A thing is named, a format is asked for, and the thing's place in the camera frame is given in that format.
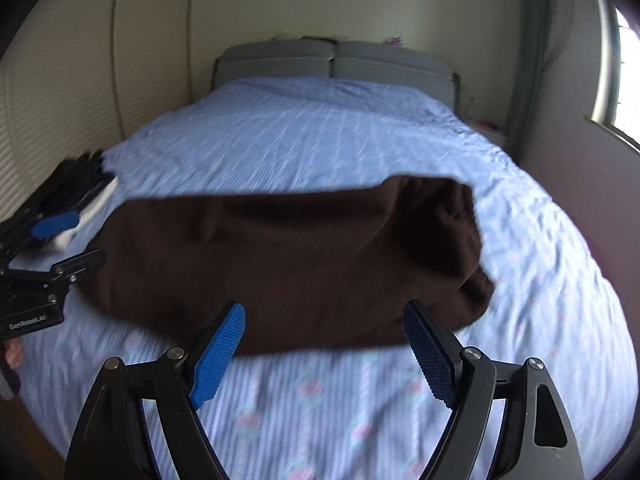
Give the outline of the person's left hand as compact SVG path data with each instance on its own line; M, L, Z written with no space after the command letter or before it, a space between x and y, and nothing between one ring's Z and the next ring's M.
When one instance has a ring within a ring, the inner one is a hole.
M21 338L13 338L3 341L6 350L6 362L11 370L17 370L23 361L23 341Z

